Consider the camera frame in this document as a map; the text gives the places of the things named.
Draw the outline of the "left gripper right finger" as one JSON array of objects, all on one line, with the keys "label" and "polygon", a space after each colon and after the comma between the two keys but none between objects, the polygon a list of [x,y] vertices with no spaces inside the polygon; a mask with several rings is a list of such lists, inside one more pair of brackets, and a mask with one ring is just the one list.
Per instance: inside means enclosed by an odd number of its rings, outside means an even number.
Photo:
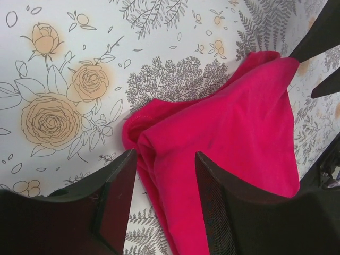
[{"label": "left gripper right finger", "polygon": [[195,171],[209,254],[339,254],[339,138],[286,198],[223,170],[205,154]]}]

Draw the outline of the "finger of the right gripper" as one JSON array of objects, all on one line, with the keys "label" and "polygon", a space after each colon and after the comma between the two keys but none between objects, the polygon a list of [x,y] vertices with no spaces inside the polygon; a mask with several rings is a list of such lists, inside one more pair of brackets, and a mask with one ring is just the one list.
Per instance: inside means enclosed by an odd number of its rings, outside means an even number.
[{"label": "finger of the right gripper", "polygon": [[328,0],[290,57],[302,63],[338,45],[339,1]]},{"label": "finger of the right gripper", "polygon": [[337,92],[339,92],[339,71],[335,71],[317,85],[311,93],[311,98],[319,98]]}]

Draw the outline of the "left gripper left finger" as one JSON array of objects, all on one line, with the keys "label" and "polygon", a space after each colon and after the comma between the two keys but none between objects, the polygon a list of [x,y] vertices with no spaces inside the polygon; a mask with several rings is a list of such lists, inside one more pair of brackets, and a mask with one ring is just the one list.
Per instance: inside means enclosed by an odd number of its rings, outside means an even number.
[{"label": "left gripper left finger", "polygon": [[1,189],[1,254],[122,254],[136,169],[131,149],[47,197]]}]

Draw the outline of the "red t shirt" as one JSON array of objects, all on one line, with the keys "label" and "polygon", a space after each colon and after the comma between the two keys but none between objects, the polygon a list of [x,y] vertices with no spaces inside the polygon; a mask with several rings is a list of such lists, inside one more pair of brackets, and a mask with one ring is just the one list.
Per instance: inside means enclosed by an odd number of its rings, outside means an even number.
[{"label": "red t shirt", "polygon": [[232,77],[202,99],[153,99],[125,122],[122,140],[174,254],[208,254],[195,170],[203,152],[265,191],[293,197],[300,181],[287,88],[299,62],[273,51],[249,54]]}]

